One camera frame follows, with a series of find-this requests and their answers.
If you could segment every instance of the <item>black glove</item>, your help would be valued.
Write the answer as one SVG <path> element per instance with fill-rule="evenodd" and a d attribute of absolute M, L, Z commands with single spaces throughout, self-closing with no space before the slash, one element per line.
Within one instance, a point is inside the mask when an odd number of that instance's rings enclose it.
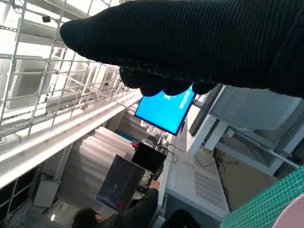
<path fill-rule="evenodd" d="M 226 84 L 303 96 L 303 5 L 137 0 L 69 21 L 60 35 L 80 55 L 123 67 L 126 85 L 145 95 L 174 95 L 194 83 L 199 94 Z"/>

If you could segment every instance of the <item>hand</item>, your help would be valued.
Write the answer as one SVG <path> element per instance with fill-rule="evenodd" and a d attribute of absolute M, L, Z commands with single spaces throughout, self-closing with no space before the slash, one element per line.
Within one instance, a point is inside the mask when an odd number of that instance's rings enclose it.
<path fill-rule="evenodd" d="M 152 180 L 151 184 L 149 186 L 149 189 L 157 189 L 158 190 L 159 186 L 160 186 L 160 183 L 158 181 Z"/>

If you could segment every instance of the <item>pink object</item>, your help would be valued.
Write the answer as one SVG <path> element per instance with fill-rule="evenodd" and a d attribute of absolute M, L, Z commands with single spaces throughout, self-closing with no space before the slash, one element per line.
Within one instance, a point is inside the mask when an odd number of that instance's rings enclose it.
<path fill-rule="evenodd" d="M 304 224 L 304 194 L 294 199 L 276 219 L 272 228 L 299 228 Z"/>

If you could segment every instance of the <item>black keyboard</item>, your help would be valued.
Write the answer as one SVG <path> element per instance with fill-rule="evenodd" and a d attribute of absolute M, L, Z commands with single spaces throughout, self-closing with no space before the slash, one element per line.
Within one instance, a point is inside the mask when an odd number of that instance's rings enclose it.
<path fill-rule="evenodd" d="M 207 93 L 203 100 L 203 106 L 200 108 L 198 115 L 196 116 L 195 120 L 193 121 L 189 133 L 192 136 L 195 136 L 198 132 L 201 124 L 203 123 L 204 119 L 206 118 L 212 104 L 214 103 L 215 99 L 217 98 L 221 88 L 223 87 L 222 84 L 218 84 L 214 89 Z"/>

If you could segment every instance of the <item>tiled surface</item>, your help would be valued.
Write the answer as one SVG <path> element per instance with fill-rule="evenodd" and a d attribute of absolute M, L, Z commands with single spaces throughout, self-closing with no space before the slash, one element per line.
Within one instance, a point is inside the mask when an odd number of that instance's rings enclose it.
<path fill-rule="evenodd" d="M 222 228 L 271 228 L 277 217 L 304 193 L 304 166 L 257 195 L 222 221 Z"/>

